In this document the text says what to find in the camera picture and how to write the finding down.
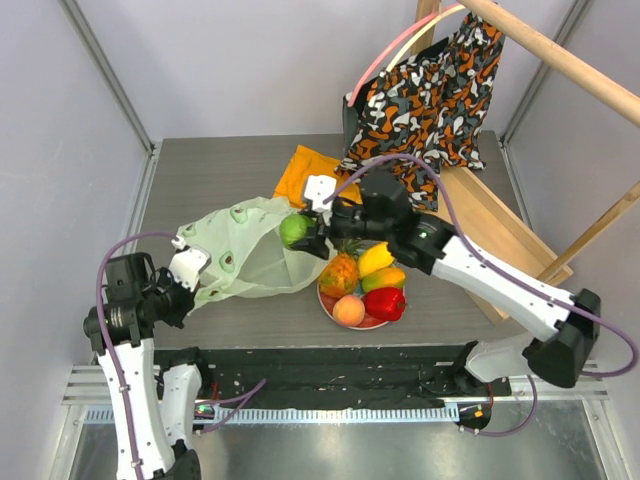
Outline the green fake lime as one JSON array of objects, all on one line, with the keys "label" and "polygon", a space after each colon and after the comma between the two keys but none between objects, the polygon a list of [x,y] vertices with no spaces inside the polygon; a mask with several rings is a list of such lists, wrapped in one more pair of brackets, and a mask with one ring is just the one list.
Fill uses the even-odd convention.
[{"label": "green fake lime", "polygon": [[282,244],[286,248],[305,238],[307,230],[315,226],[315,221],[305,215],[292,213],[282,220],[279,226],[279,235]]}]

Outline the fake pineapple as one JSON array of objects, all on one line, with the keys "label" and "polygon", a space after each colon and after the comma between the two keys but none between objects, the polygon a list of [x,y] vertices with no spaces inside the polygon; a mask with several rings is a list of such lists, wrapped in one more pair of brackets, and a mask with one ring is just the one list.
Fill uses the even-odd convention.
[{"label": "fake pineapple", "polygon": [[335,257],[329,261],[317,279],[319,291],[337,299],[354,293],[364,277],[365,269],[361,258],[367,248],[368,245],[361,241],[340,241]]}]

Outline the yellow fake mango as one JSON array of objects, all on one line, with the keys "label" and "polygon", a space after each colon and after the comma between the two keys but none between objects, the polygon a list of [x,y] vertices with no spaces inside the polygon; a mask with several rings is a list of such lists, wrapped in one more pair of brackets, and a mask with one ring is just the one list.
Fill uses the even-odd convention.
[{"label": "yellow fake mango", "polygon": [[357,260],[359,276],[364,278],[378,270],[387,268],[394,262],[387,242],[380,242],[364,251]]}]

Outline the green orange fake mango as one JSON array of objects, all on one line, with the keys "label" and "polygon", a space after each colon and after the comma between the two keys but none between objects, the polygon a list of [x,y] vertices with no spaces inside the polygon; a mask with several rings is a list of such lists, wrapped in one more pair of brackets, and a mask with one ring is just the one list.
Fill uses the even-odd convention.
[{"label": "green orange fake mango", "polygon": [[386,267],[363,277],[361,288],[365,293],[387,287],[401,289],[405,282],[406,274],[403,270],[397,267]]}]

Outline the green avocado plastic bag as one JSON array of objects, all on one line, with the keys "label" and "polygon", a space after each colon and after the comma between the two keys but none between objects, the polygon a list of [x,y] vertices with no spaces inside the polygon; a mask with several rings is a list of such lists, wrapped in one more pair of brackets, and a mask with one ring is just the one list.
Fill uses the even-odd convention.
[{"label": "green avocado plastic bag", "polygon": [[194,307],[291,294],[314,283],[328,262],[292,251],[280,239],[280,223],[295,212],[284,197],[256,197],[180,227],[177,236],[211,256],[193,292]]}]

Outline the fake peach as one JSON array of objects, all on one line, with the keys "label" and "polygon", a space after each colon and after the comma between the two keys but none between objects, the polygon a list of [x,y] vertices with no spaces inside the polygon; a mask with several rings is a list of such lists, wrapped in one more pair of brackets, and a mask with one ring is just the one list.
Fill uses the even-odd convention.
[{"label": "fake peach", "polygon": [[365,317],[365,305],[355,295],[346,295],[339,299],[332,310],[332,316],[336,323],[345,327],[357,327]]}]

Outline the red fake apple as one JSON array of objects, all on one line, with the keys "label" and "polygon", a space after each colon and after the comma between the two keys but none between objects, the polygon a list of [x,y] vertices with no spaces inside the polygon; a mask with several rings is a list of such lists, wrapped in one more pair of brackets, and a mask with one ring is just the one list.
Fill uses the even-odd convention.
[{"label": "red fake apple", "polygon": [[404,292],[396,287],[384,287],[372,290],[363,297],[366,313],[388,322],[398,321],[406,309]]}]

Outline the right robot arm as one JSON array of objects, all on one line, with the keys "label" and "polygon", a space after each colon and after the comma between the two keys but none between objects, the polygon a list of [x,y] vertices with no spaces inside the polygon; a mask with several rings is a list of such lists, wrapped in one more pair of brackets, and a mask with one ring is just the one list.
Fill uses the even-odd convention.
[{"label": "right robot arm", "polygon": [[500,377],[522,374],[560,388],[576,385],[600,333],[593,319],[601,311],[597,294],[542,283],[481,249],[451,223],[414,211],[389,173],[365,177],[359,204],[335,196],[336,185],[326,175],[305,180],[301,213],[311,223],[293,249],[325,259],[329,242],[383,241],[396,262],[460,286],[526,329],[501,341],[468,344],[451,371],[457,391],[472,395]]}]

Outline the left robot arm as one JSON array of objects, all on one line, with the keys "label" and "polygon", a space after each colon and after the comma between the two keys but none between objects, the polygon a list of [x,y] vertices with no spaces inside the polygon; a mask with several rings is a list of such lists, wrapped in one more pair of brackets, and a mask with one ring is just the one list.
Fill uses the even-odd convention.
[{"label": "left robot arm", "polygon": [[83,330],[107,380],[116,428],[119,479],[199,479],[192,445],[195,400],[205,397],[213,375],[192,347],[154,370],[154,326],[180,326],[191,293],[167,269],[154,270],[150,255],[108,260],[96,304]]}]

